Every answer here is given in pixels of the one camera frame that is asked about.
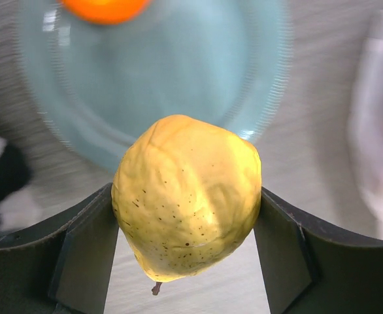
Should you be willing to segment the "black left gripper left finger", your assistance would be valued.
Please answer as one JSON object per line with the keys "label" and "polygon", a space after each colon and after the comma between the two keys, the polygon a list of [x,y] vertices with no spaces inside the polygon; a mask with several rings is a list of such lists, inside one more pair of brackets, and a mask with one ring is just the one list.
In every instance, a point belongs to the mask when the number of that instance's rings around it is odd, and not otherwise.
{"label": "black left gripper left finger", "polygon": [[103,313],[118,237],[111,184],[0,234],[0,313]]}

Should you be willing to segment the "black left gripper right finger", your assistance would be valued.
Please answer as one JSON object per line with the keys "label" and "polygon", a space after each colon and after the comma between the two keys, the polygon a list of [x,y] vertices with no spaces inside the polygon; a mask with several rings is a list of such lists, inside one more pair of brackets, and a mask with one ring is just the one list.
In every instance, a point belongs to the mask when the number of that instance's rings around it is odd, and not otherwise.
{"label": "black left gripper right finger", "polygon": [[383,313],[382,240],[261,192],[254,233],[271,313]]}

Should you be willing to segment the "white lemon print plastic bag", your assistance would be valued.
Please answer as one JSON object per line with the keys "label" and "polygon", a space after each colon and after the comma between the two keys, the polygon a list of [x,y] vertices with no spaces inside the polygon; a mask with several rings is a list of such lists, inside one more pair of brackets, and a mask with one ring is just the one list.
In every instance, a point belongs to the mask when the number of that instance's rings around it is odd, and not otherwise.
{"label": "white lemon print plastic bag", "polygon": [[348,142],[360,195],[383,239],[383,10],[363,44],[352,92]]}

